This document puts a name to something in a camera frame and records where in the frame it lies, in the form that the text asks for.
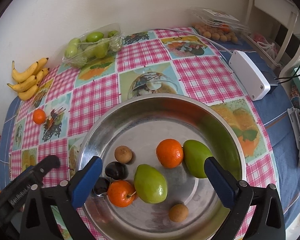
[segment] tablecloth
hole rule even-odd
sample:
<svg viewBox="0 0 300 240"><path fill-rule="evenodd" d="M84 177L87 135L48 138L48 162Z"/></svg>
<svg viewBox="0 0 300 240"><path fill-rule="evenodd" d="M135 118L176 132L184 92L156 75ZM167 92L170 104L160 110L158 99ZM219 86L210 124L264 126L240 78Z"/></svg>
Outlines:
<svg viewBox="0 0 300 240"><path fill-rule="evenodd" d="M192 28L180 29L195 33ZM151 73L165 76L167 85L156 91L142 87L133 92L132 84ZM255 106L218 50L195 36L166 30L136 33L124 38L117 55L81 71L61 64L41 84L37 94L23 102L16 113L9 148L10 179L49 154L57 155L61 166L46 175L45 187L70 179L75 150L100 116L131 96L169 92L194 98L230 119L233 129L240 130L237 136L249 184L266 187L274 183L279 187L270 140ZM52 132L33 122L35 108L55 117ZM78 213L95 238L103 239L81 208ZM246 232L252 215L250 208L238 238Z"/></svg>

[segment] white wall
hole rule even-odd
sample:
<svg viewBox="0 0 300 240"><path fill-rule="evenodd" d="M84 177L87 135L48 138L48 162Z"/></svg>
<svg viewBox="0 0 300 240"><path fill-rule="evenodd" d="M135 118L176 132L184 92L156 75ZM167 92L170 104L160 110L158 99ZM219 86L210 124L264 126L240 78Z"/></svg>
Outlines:
<svg viewBox="0 0 300 240"><path fill-rule="evenodd" d="M220 9L243 20L247 3L248 0L13 0L0 19L0 134L7 109L16 96L6 85L12 82L12 60L19 71L41 57L49 57L51 67L60 62L62 47L71 38L103 25L119 22L126 34L188 26L190 19L185 9L190 6Z"/></svg>

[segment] white power cable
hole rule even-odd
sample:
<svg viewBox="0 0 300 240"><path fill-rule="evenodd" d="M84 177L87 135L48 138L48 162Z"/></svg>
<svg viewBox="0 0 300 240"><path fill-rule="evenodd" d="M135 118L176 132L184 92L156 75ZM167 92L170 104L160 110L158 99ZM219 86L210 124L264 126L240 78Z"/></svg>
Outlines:
<svg viewBox="0 0 300 240"><path fill-rule="evenodd" d="M229 51L229 49L225 48L224 46L222 46L222 45L216 43L215 41L212 41L212 40L210 40L210 39L208 39L208 38L206 38L206 37L204 37L204 36L202 36L202 35L199 35L199 34L196 34L196 33L192 33L192 32L188 32L188 31L181 31L181 30L169 29L169 28L158 28L157 30L167 30L167 31L173 31L173 32L180 32L180 33L191 34L191 35L200 37L200 38L202 38L202 39L204 39L204 40L210 42L211 44L213 44L213 45L215 45L215 46L217 46L217 47L219 47L219 48L225 50L225 51L228 52L230 55L232 55L232 52Z"/></svg>

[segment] bunch of bananas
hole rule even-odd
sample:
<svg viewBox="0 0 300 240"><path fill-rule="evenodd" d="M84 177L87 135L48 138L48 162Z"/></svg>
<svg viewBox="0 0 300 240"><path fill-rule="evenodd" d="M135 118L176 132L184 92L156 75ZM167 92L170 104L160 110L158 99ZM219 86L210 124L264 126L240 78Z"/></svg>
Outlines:
<svg viewBox="0 0 300 240"><path fill-rule="evenodd" d="M44 68L48 59L47 57L43 57L31 64L31 66L22 73L19 73L14 68L14 61L12 61L12 78L18 84L11 85L8 83L7 85L18 93L18 97L21 100L26 101L37 92L40 82L49 73L49 68Z"/></svg>

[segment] metal bowl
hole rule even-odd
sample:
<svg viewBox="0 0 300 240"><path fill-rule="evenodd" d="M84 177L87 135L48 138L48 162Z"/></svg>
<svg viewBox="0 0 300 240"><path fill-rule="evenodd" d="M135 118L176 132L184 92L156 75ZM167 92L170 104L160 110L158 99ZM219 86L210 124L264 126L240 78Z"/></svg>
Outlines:
<svg viewBox="0 0 300 240"><path fill-rule="evenodd" d="M128 146L134 153L127 165L127 180L133 184L139 164L155 167L166 178L168 196L159 204L137 198L131 205L118 208L108 198L89 196L84 211L107 239L200 239L213 235L228 214L208 179L190 175L184 163L164 168L155 149L160 141L173 138L183 144L188 139L203 142L222 167L236 179L245 179L246 169L240 143L230 126L207 105L189 97L152 94L125 101L104 114L86 135L79 153L77 170L92 156L99 156L104 167L115 161L114 150ZM189 216L181 223L169 220L168 211L184 203Z"/></svg>

